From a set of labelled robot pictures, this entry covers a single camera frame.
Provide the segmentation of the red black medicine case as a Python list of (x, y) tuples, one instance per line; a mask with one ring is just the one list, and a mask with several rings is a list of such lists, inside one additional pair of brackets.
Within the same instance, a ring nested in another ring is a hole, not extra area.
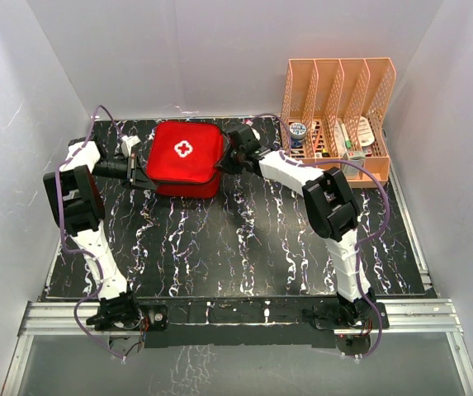
[(146, 173), (162, 196), (210, 199), (220, 185), (215, 165), (224, 153), (220, 128), (169, 120), (157, 125)]

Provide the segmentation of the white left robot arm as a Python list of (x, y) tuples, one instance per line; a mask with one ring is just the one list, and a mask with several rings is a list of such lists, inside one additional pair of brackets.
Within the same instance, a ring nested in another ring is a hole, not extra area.
[(156, 189), (142, 169), (136, 135), (120, 137), (121, 152), (106, 158), (97, 139), (75, 139), (57, 172), (43, 176), (55, 223), (83, 255), (96, 286), (99, 308), (87, 320), (96, 330), (124, 329), (140, 325), (143, 312), (109, 247), (104, 220), (106, 211), (95, 176), (116, 179), (132, 190)]

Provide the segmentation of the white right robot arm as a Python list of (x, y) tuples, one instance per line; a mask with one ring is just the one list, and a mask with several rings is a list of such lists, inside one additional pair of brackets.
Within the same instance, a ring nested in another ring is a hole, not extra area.
[(310, 227), (324, 240), (332, 258), (340, 320), (352, 328), (361, 326), (369, 319), (375, 296), (360, 263), (360, 209), (341, 169), (324, 170), (290, 159), (282, 150), (263, 146), (247, 124), (225, 135), (229, 144), (217, 169), (231, 175), (251, 172), (303, 198)]

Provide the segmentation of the round blue patterned tin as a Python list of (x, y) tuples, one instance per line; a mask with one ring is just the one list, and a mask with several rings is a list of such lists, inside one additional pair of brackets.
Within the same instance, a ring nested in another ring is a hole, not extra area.
[(291, 148), (301, 148), (305, 142), (308, 134), (308, 129), (305, 124), (301, 122), (293, 122), (289, 124), (289, 135), (291, 141)]

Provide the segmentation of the peach plastic desk organizer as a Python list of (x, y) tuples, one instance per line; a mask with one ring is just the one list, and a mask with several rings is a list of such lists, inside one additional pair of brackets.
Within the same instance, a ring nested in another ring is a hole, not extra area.
[[(281, 146), (307, 164), (327, 168), (347, 151), (363, 151), (364, 168), (381, 184), (390, 178), (390, 155), (383, 123), (396, 80), (389, 58), (291, 59), (281, 107)], [(359, 118), (370, 122), (371, 146), (357, 139)], [(289, 124), (301, 122), (308, 134), (301, 148), (291, 148)]]

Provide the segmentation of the grey stapler box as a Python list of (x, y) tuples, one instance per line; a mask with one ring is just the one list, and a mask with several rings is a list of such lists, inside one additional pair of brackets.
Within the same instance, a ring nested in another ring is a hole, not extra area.
[(346, 163), (341, 165), (341, 169), (346, 178), (356, 178), (359, 176), (359, 168), (364, 167), (366, 155), (363, 151), (347, 151), (343, 155)]

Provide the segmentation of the pink white card pack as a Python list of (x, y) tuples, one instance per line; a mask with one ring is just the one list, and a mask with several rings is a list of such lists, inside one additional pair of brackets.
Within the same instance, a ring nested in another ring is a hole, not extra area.
[(357, 127), (357, 139), (361, 147), (371, 146), (375, 142), (375, 135), (370, 122), (364, 116), (359, 118)]

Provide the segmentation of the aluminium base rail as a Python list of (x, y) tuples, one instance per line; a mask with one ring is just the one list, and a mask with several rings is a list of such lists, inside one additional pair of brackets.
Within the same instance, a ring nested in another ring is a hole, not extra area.
[[(74, 318), (73, 302), (38, 302), (26, 307), (20, 335), (82, 333)], [(267, 326), (308, 323), (354, 333), (338, 323), (338, 301), (330, 297), (166, 299), (145, 300), (144, 309), (166, 309), (167, 323), (174, 326)], [(387, 332), (461, 332), (462, 326), (450, 299), (382, 299), (376, 302)]]

